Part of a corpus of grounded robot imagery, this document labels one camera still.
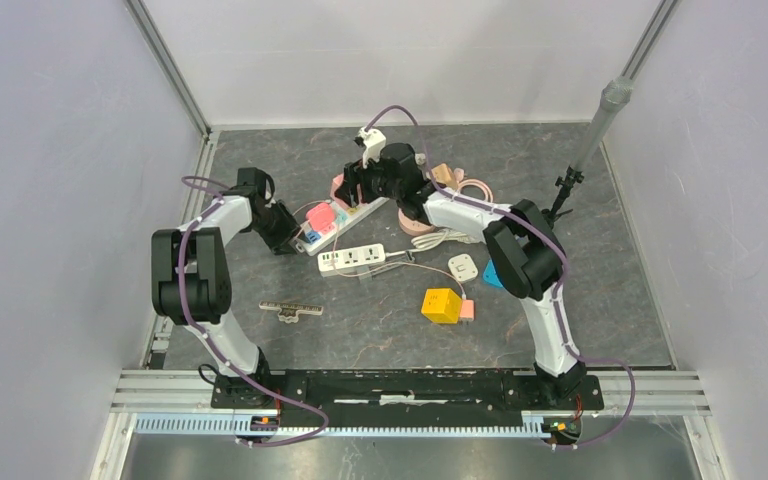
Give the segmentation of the long white power strip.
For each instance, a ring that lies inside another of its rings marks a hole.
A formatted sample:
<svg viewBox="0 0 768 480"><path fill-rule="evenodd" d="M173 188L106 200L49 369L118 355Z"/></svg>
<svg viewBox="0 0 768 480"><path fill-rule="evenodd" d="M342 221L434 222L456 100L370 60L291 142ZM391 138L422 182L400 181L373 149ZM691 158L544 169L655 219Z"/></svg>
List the long white power strip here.
<svg viewBox="0 0 768 480"><path fill-rule="evenodd" d="M330 202L337 215L335 228L324 235L312 231L305 218L306 212L320 202ZM354 208L344 207L333 199L304 204L294 212L295 215L304 215L303 219L299 221L302 230L296 237L299 253L309 256L317 255L320 251L331 245L338 234L347 232L373 212L380 209L386 202L387 199L379 198L370 204L361 204Z"/></svg>

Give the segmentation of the tan wooden cube plug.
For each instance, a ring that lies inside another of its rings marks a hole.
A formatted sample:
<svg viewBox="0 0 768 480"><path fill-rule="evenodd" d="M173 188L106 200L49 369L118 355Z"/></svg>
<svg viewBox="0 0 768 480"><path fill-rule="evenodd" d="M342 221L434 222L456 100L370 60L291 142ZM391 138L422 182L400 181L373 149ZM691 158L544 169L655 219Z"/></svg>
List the tan wooden cube plug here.
<svg viewBox="0 0 768 480"><path fill-rule="evenodd" d="M446 188L456 189L458 187L458 179L454 170L445 163L436 165L431 169L433 179L440 185Z"/></svg>

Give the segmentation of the white square plug adapter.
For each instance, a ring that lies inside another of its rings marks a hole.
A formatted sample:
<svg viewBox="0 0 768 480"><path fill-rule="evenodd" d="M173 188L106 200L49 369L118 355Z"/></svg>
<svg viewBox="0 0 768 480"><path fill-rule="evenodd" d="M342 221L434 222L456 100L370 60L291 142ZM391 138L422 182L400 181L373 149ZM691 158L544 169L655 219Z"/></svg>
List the white square plug adapter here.
<svg viewBox="0 0 768 480"><path fill-rule="evenodd" d="M461 283L475 280L478 277L478 267L469 254L459 254L447 262L450 274Z"/></svg>

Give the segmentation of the yellow cube socket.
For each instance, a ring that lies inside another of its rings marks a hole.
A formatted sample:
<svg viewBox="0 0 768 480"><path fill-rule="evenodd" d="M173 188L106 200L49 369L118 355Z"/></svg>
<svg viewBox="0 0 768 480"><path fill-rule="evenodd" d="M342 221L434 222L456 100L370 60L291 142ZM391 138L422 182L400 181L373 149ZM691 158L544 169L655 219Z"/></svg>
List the yellow cube socket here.
<svg viewBox="0 0 768 480"><path fill-rule="evenodd" d="M457 324L463 299L449 288L432 288L425 292L420 313L435 324Z"/></svg>

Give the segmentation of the blue plug adapter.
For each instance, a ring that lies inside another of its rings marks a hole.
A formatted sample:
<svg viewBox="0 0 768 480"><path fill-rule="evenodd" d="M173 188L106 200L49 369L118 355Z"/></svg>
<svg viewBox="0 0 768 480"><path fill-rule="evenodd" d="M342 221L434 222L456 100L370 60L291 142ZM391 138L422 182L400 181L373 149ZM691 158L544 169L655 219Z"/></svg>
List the blue plug adapter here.
<svg viewBox="0 0 768 480"><path fill-rule="evenodd" d="M488 261L482 273L482 280L489 286L503 289L504 286L498 277L495 264L492 260Z"/></svg>

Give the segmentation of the small pink charger plug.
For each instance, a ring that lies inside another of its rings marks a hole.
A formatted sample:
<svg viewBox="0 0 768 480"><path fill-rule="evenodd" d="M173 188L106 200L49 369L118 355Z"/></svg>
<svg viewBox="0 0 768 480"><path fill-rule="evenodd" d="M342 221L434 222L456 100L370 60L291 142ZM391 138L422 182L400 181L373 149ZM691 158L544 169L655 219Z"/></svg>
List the small pink charger plug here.
<svg viewBox="0 0 768 480"><path fill-rule="evenodd" d="M459 311L460 322L473 322L475 319L475 303L470 299L463 299Z"/></svg>

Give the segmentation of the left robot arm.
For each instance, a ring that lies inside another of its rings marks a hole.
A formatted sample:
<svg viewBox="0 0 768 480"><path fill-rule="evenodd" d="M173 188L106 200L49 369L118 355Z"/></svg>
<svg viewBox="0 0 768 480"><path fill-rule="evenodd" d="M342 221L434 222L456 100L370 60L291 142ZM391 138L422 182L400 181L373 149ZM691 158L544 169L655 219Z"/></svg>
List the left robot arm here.
<svg viewBox="0 0 768 480"><path fill-rule="evenodd" d="M211 194L210 205L193 220L152 234L152 305L211 354L219 403L262 407L276 396L274 381L262 350L231 310L225 248L236 235L255 232L272 254L293 255L302 228L276 199L273 178L259 168L239 169L234 186L219 185Z"/></svg>

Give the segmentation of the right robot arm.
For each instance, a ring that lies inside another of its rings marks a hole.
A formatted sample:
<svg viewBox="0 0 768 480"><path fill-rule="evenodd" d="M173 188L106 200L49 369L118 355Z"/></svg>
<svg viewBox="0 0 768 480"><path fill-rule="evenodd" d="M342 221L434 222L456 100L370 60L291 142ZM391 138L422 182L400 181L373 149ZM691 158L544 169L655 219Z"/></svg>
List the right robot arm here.
<svg viewBox="0 0 768 480"><path fill-rule="evenodd" d="M384 146L377 159L345 165L336 197L350 205L387 198L410 219L454 230L486 246L503 288L519 299L535 345L540 400L562 408L586 375L563 302L568 259L542 211L531 201L497 204L435 181L406 143Z"/></svg>

